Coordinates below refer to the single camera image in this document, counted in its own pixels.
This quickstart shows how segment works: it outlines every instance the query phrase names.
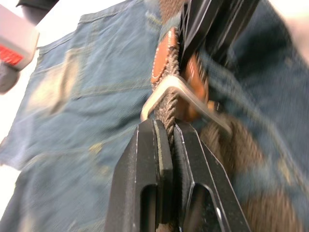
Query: jeans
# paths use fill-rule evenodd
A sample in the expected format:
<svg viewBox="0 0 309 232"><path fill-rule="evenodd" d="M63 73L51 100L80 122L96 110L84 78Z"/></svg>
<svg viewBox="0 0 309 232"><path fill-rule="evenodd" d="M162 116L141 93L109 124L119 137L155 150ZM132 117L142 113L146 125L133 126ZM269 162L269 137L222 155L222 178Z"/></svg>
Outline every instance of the jeans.
<svg viewBox="0 0 309 232"><path fill-rule="evenodd" d="M162 25L158 2L127 0L81 17L40 48L0 162L22 172L0 231L102 231L113 169L151 94ZM240 202L284 189L309 230L309 70L278 16L261 1L229 50L229 69L200 50L211 98L237 117L265 162L235 176Z"/></svg>

